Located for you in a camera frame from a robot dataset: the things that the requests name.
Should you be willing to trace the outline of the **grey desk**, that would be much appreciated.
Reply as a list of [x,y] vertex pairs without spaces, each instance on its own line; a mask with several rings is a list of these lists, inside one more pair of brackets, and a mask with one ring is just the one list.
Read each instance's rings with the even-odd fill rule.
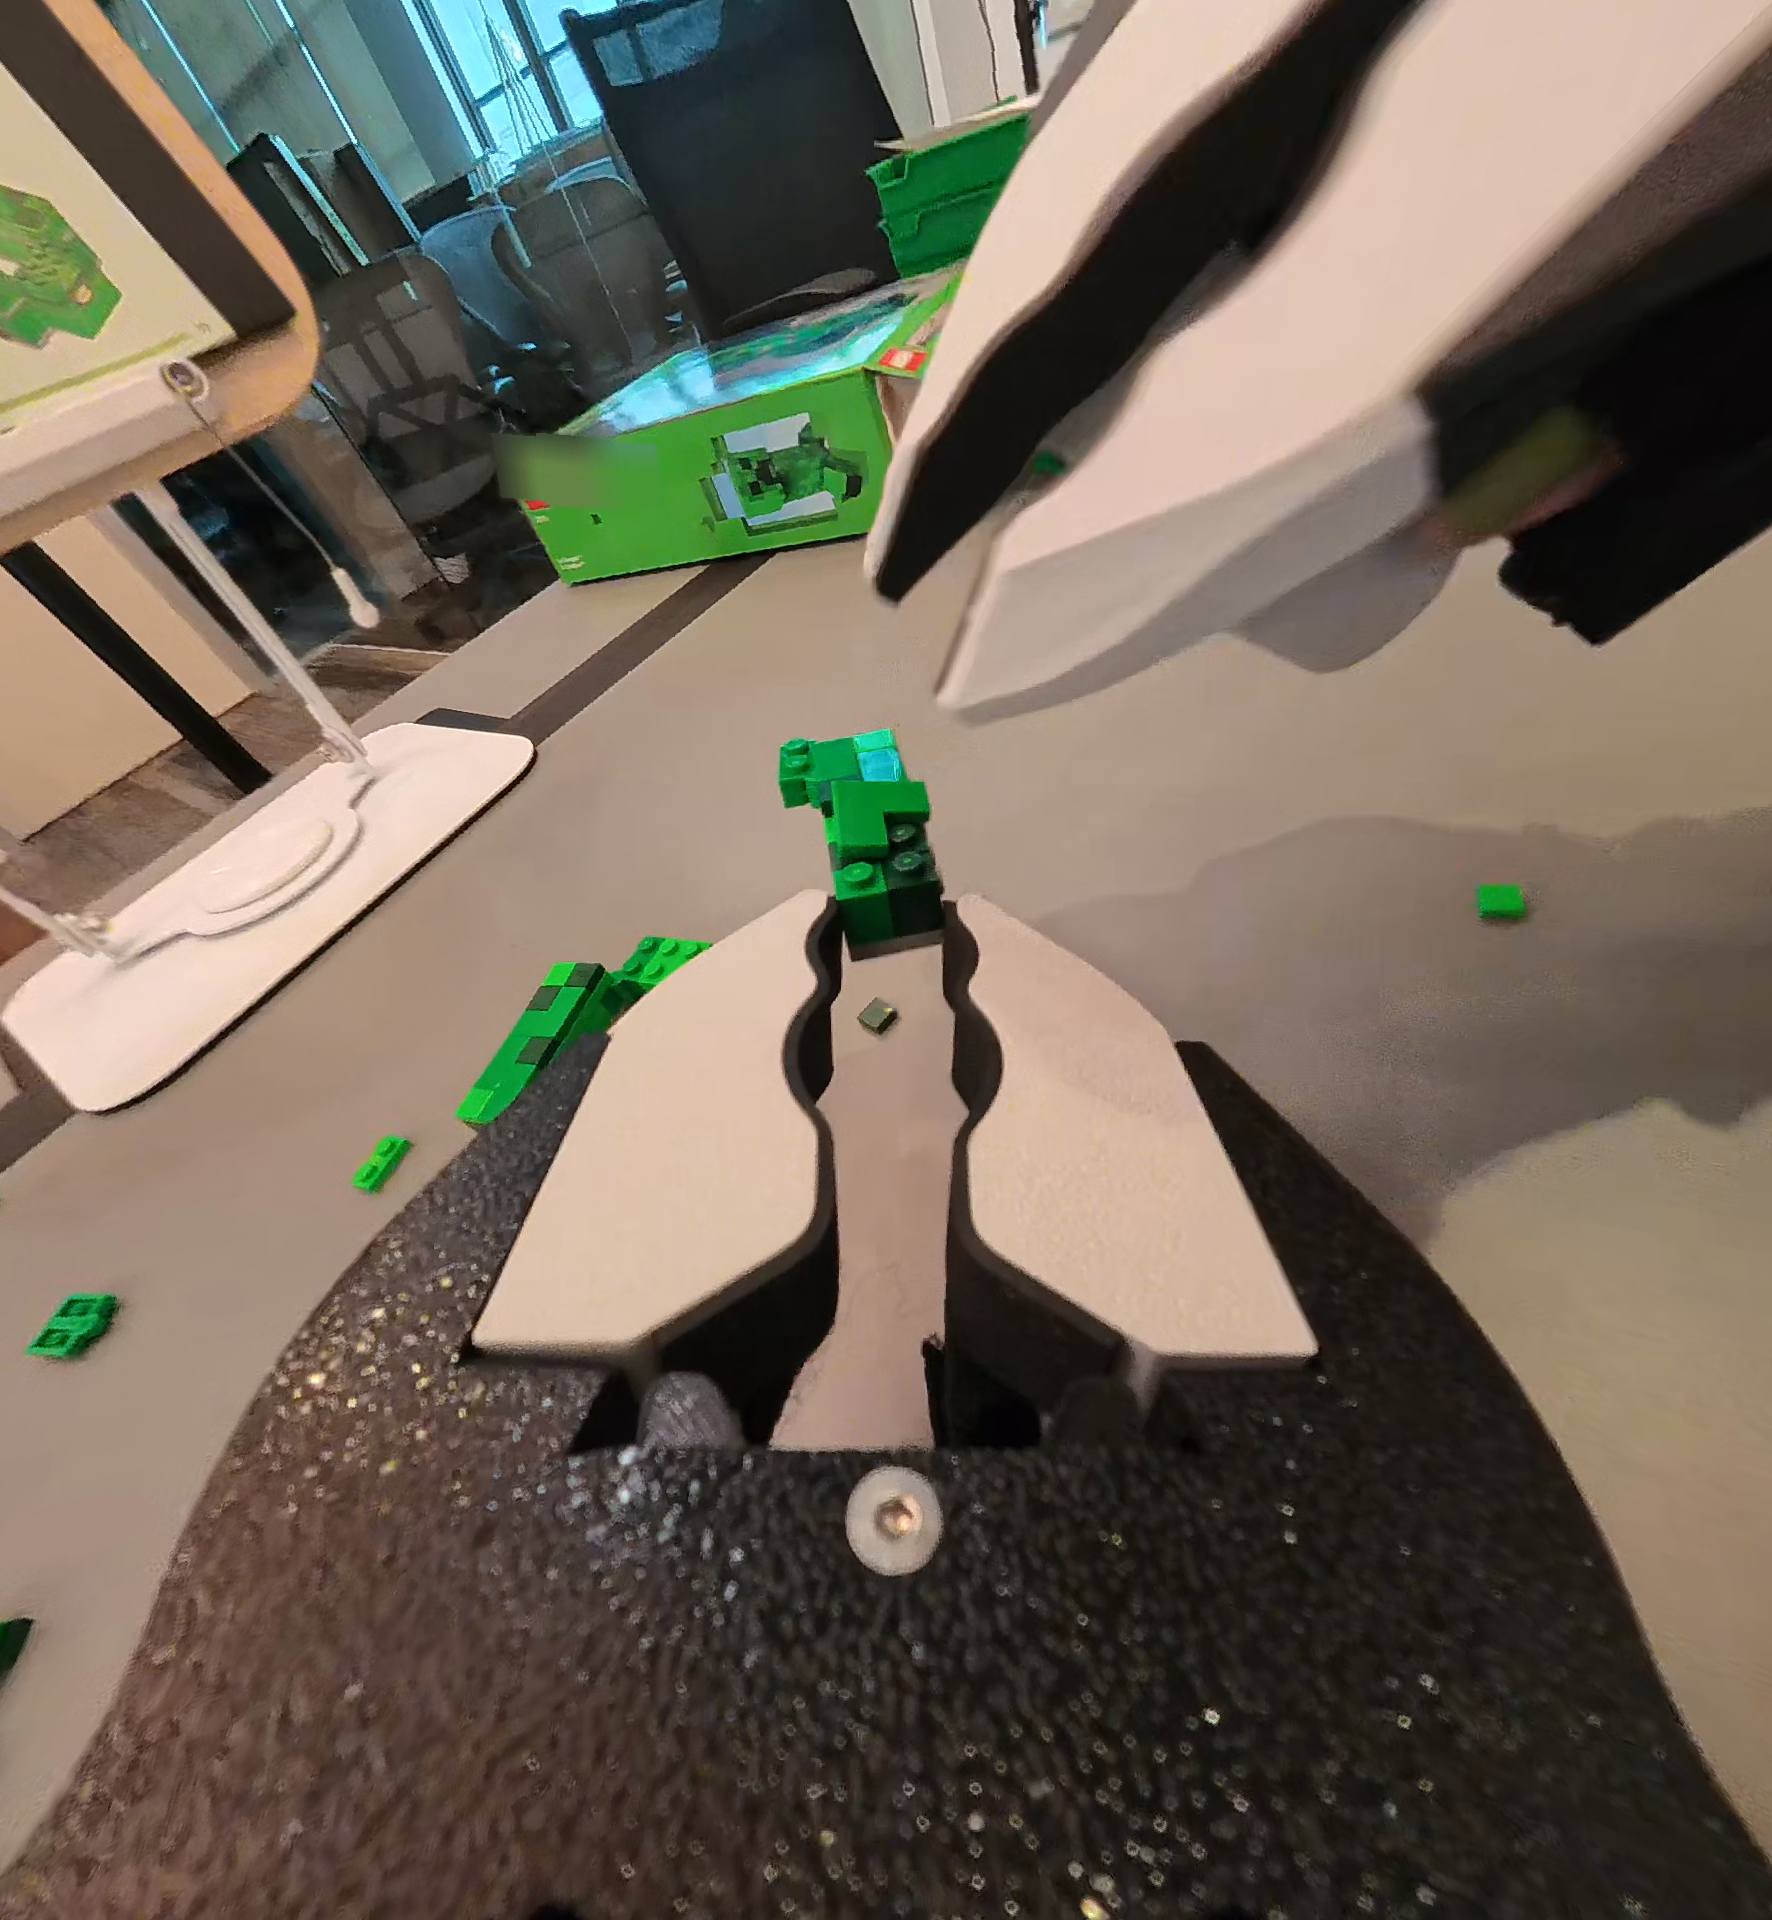
[[[1772,534],[1636,636],[1468,556],[1383,656],[1210,641],[1002,728],[928,709],[971,550],[901,612],[759,564],[171,1089],[0,1173],[0,1866],[70,1787],[277,1343],[554,959],[725,938],[826,875],[784,732],[895,728],[948,889],[1210,1039],[1468,1303],[1568,1454],[1673,1696],[1772,1851]],[[1480,923],[1475,885],[1521,885]],[[70,1290],[123,1296],[77,1360]]]

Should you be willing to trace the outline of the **book stand with white base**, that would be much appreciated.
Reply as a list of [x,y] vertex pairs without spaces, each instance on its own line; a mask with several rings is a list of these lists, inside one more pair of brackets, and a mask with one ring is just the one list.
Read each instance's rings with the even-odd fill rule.
[[0,885],[0,902],[60,947],[12,988],[0,1027],[77,1109],[123,1109],[171,1081],[449,848],[534,769],[534,743],[417,721],[367,743],[191,534],[160,479],[234,456],[314,383],[321,318],[300,274],[97,3],[6,3],[0,60],[82,136],[149,241],[234,325],[213,351],[97,380],[0,428],[0,550],[125,493],[239,619],[321,732],[306,773],[273,786],[266,800],[111,921],[45,911]]

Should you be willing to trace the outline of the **grey office chair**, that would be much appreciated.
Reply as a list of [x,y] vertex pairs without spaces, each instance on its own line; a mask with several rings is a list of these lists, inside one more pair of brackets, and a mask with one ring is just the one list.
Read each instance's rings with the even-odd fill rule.
[[422,229],[417,249],[449,274],[464,313],[464,356],[474,372],[517,372],[542,342],[542,313],[521,284],[500,269],[492,241],[508,229],[507,201],[474,201]]
[[492,230],[492,262],[592,400],[677,351],[671,258],[642,197],[613,176],[554,181],[517,201]]

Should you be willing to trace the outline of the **green stacked trays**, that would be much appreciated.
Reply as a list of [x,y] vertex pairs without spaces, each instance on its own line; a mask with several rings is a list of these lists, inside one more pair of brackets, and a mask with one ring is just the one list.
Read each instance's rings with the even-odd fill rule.
[[885,145],[865,181],[901,277],[948,274],[973,249],[1028,145],[1028,124],[1036,101],[1013,101],[921,138]]

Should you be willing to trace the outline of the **black stand pole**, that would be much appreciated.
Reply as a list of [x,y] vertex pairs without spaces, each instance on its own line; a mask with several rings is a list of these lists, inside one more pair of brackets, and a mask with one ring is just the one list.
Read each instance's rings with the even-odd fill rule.
[[0,550],[0,569],[52,612],[167,732],[181,732],[234,791],[262,791],[262,769],[60,556],[34,541]]

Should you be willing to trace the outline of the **person's right hand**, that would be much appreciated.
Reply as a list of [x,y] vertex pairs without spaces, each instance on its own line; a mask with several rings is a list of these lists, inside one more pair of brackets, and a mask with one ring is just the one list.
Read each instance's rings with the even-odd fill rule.
[[1550,406],[1514,442],[1504,442],[1489,464],[1475,464],[1454,493],[1440,493],[1428,529],[1446,547],[1480,547],[1498,534],[1521,534],[1623,471],[1617,439],[1579,412]]

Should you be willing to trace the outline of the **black mesh chair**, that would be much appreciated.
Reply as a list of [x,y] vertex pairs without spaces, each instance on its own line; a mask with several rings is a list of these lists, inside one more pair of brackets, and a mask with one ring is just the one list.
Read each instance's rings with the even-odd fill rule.
[[901,277],[871,163],[901,136],[842,0],[565,10],[709,342]]

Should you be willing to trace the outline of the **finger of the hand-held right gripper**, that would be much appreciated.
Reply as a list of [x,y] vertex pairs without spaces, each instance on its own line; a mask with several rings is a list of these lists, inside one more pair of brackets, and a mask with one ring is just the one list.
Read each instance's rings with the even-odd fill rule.
[[905,599],[1201,274],[1304,201],[1412,0],[1094,3],[962,262],[865,578]]
[[1421,3],[1314,201],[1001,534],[940,709],[1082,699],[1402,534],[1433,493],[1421,366],[1696,71],[1704,3]]

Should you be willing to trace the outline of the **U-shaped green brick model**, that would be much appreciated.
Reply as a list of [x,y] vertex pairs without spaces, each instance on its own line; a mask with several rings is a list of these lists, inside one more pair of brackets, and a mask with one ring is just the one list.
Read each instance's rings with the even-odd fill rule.
[[642,938],[613,969],[599,959],[554,966],[453,1117],[483,1127],[508,1109],[508,1099],[542,1074],[542,1066],[554,1066],[580,1038],[606,1038],[634,1002],[642,1002],[701,947],[709,940]]

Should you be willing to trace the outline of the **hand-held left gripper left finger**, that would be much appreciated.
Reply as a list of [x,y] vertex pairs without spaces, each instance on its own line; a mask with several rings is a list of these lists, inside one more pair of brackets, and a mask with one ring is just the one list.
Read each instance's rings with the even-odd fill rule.
[[613,1019],[470,1325],[483,1358],[709,1369],[725,1308],[837,1229],[826,889],[737,923]]

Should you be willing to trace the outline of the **green brick assembly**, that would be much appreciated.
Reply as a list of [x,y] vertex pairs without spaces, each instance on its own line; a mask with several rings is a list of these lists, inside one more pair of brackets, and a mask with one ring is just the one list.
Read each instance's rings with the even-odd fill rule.
[[776,800],[811,810],[845,954],[940,931],[928,786],[905,773],[895,728],[776,743]]

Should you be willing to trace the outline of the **open instruction booklet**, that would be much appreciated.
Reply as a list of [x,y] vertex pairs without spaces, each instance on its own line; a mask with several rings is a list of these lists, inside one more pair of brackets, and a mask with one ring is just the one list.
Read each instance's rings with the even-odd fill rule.
[[111,166],[0,60],[0,428],[227,335]]

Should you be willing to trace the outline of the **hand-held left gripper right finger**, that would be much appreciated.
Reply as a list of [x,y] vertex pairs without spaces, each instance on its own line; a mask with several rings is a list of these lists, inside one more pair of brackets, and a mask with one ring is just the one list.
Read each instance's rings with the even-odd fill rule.
[[973,1369],[1299,1369],[1314,1322],[1201,1095],[1113,980],[988,895],[948,905],[962,1127],[948,1343]]

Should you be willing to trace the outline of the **green toy brick box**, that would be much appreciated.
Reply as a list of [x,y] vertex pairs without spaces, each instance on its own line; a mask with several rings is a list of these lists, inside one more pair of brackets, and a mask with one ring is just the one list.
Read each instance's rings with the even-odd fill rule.
[[544,439],[500,439],[565,583],[851,541],[962,269],[677,351]]

